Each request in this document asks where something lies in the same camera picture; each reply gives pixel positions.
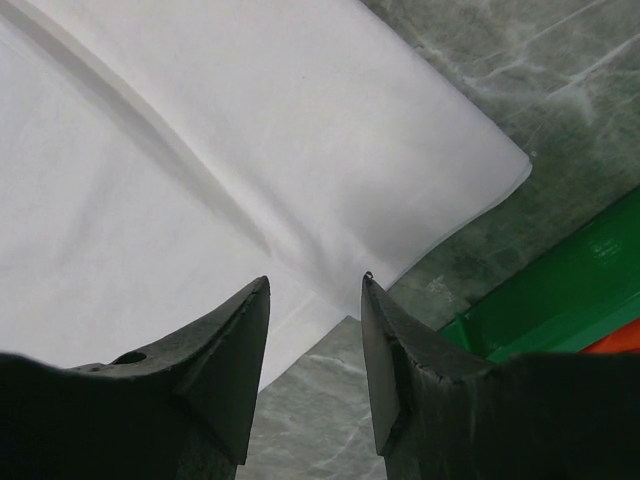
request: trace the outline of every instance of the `red object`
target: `red object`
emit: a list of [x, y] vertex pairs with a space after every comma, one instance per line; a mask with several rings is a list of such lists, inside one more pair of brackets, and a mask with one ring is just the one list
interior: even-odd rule
[[584, 353], [640, 353], [640, 318], [582, 351]]

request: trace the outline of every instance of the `marble floor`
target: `marble floor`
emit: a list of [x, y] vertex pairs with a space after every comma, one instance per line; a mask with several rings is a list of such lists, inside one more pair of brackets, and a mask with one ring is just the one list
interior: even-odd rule
[[[401, 278], [434, 328], [640, 184], [637, 0], [362, 0], [525, 152], [533, 174]], [[357, 321], [259, 396], [239, 479], [383, 479]]]

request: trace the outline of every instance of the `green object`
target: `green object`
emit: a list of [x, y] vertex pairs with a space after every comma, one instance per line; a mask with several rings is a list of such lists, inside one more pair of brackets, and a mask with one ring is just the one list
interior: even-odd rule
[[500, 362], [575, 352], [640, 317], [640, 188], [533, 262], [441, 333]]

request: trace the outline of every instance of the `white fabric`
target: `white fabric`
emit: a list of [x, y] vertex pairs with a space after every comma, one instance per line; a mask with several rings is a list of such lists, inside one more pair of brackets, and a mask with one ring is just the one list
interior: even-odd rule
[[357, 0], [0, 0], [0, 349], [111, 361], [272, 282], [262, 386], [530, 164]]

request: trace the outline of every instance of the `screw hole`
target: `screw hole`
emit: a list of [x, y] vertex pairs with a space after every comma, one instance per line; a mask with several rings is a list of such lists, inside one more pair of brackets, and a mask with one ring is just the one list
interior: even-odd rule
[[147, 358], [142, 352], [129, 352], [125, 353], [121, 357], [118, 357], [112, 365], [128, 365], [131, 363], [138, 363]]

